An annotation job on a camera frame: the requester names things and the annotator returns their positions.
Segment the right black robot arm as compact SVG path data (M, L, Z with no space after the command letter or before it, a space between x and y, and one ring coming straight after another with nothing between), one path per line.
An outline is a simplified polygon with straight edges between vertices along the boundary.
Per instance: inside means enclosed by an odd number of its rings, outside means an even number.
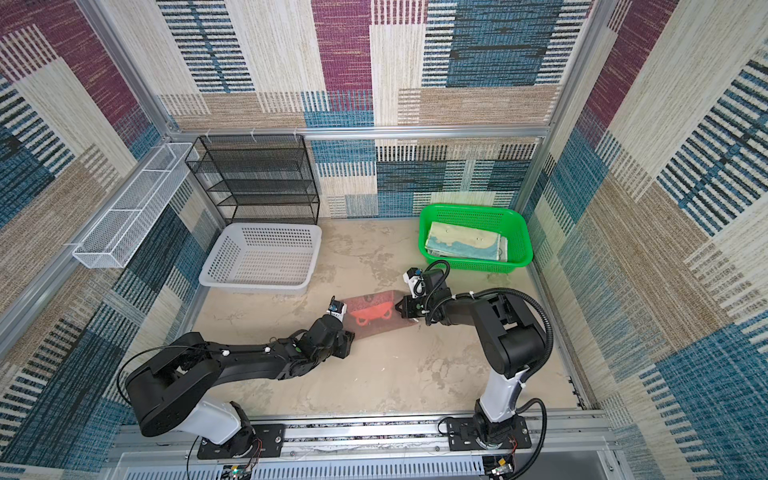
M528 382L549 360L554 333L541 305L510 288L454 293L448 271L430 265L403 274L409 293L395 305L401 317L427 325L468 325L490 366L485 389L469 420L450 420L447 433L485 449L529 448L530 435L517 402Z

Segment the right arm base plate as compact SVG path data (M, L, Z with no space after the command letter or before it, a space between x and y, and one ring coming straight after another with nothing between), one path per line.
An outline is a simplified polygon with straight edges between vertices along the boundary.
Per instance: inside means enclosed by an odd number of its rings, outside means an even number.
M532 447L526 420L519 415L498 423L487 423L480 415L447 416L438 422L438 432L448 439L451 451L505 450Z

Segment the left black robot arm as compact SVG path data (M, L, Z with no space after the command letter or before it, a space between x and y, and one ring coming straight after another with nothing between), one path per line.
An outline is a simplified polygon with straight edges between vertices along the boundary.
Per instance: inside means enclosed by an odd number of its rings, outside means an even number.
M309 329L267 344L227 345L189 332L130 373L125 392L143 436L185 431L242 456L255 437L250 421L239 404L218 401L209 391L226 383L304 376L330 357L346 358L354 339L329 313Z

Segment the red pink towel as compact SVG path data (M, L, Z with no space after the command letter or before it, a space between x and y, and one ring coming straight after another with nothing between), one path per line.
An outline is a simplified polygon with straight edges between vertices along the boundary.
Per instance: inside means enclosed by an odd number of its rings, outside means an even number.
M343 328L354 333L355 339L359 340L417 325L416 319L403 317L395 309L405 296L402 291L388 290L343 299L347 307Z

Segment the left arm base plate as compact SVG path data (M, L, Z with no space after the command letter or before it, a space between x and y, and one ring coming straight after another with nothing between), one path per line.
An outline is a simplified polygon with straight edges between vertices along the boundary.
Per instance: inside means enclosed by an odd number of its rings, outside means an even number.
M256 424L242 429L222 445L204 439L198 448L198 460L277 458L285 437L285 424Z

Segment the pale green teal towel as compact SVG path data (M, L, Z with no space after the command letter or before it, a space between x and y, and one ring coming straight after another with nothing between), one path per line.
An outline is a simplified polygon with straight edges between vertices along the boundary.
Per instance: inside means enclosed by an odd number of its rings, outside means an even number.
M508 242L499 233L433 222L425 249L437 257L505 262Z

